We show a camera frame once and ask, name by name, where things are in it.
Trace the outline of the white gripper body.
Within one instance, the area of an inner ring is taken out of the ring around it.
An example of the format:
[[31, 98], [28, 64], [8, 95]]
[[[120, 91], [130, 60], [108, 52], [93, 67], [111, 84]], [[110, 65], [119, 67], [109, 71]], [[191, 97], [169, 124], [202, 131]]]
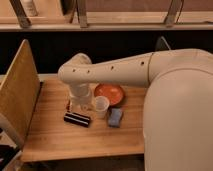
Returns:
[[75, 107], [80, 107], [83, 111], [92, 109], [92, 90], [88, 83], [70, 85], [69, 90], [72, 110]]

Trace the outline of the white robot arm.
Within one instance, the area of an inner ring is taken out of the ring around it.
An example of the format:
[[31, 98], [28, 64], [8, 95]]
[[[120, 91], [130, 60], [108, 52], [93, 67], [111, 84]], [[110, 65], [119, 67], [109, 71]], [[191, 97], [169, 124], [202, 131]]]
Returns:
[[145, 171], [213, 171], [213, 54], [150, 52], [93, 64], [79, 53], [58, 70], [74, 97], [90, 83], [145, 87]]

